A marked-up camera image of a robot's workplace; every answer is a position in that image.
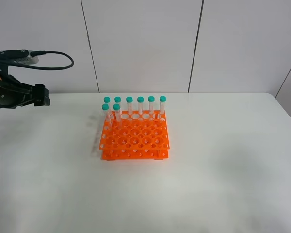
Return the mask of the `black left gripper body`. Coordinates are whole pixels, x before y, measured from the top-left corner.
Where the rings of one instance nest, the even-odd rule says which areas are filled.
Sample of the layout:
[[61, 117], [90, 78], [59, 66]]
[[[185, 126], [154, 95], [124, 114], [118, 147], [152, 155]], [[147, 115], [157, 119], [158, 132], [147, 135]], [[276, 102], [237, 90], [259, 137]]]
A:
[[34, 88], [0, 71], [0, 109], [34, 104]]

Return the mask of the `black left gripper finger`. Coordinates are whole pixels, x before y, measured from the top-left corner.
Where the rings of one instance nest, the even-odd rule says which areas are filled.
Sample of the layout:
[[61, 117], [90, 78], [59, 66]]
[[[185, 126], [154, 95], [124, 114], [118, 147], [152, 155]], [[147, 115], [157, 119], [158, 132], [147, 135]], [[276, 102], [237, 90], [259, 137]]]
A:
[[36, 84], [34, 88], [34, 106], [50, 106], [49, 91], [43, 84]]

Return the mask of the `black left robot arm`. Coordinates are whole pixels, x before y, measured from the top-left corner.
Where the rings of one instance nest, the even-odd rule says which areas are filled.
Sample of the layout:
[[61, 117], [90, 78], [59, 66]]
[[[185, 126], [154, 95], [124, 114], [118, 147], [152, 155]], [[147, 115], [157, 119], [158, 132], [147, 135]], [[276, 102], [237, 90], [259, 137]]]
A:
[[49, 106], [49, 91], [43, 84], [21, 83], [14, 76], [0, 71], [0, 109], [27, 105]]

